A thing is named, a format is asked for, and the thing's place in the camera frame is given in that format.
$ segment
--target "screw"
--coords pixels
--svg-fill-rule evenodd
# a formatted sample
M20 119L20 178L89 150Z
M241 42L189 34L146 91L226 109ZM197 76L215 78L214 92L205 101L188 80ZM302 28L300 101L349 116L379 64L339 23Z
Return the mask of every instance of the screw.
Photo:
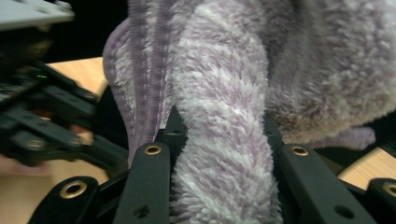
M72 144L72 145L81 145L81 139L79 139L79 138L71 138L70 140L69 140L69 142Z
M90 99L90 100L93 100L93 99L96 98L96 95L93 94L93 93L87 92L87 93L85 94L85 98Z
M43 141L41 141L41 140L32 139L32 140L27 141L26 145L28 147L32 147L32 148L34 148L36 150L40 150L46 144Z

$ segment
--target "dark background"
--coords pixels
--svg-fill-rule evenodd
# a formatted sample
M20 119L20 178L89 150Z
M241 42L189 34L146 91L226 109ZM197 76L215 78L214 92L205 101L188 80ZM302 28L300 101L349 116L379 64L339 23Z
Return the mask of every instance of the dark background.
M54 41L42 61L63 62L99 57L111 32L127 18L127 0L62 0L72 6L71 22L54 24Z

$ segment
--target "wooden surface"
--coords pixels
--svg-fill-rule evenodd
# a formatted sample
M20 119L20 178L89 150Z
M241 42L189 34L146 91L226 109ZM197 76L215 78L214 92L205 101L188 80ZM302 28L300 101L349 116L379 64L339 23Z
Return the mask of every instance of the wooden surface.
M102 59L94 58L50 65L79 86L101 93L106 85ZM49 175L0 177L0 224L24 224L37 205L59 182L76 175L95 177L99 183L107 180L105 172L85 161L49 161Z
M396 159L378 147L347 167L338 177L361 189L367 189L373 178L396 179Z

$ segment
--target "purple towel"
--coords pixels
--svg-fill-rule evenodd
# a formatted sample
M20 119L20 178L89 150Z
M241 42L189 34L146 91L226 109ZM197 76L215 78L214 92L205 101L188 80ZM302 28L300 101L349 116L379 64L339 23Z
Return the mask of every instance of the purple towel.
M396 108L392 0L129 1L106 77L130 162L176 105L189 128L176 223L280 223L264 113L285 142L363 149Z

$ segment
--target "plush fabric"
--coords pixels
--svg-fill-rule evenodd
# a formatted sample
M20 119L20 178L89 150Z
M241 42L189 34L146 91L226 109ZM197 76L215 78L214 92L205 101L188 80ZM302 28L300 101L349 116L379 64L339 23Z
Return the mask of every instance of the plush fabric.
M189 132L173 173L176 223L280 223L264 113L288 143L363 149L396 108L391 0L146 0L104 65L130 162L176 105Z

